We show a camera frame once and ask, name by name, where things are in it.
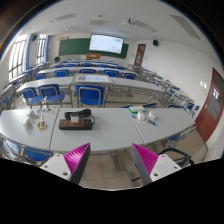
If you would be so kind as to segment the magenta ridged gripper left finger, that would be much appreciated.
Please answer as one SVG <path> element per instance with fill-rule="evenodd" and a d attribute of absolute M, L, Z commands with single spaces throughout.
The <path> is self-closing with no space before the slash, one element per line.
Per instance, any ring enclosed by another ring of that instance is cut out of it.
<path fill-rule="evenodd" d="M 79 184 L 90 153 L 90 144 L 86 143 L 66 154 L 55 154 L 41 166 L 41 169 L 72 183 Z"/>

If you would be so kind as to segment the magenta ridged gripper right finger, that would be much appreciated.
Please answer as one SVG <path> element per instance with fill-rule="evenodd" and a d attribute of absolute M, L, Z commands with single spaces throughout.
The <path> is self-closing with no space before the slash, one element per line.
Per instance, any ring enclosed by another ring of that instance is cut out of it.
<path fill-rule="evenodd" d="M 166 154 L 157 155 L 135 143 L 132 144 L 131 154 L 144 185 L 181 170 L 181 167 Z"/>

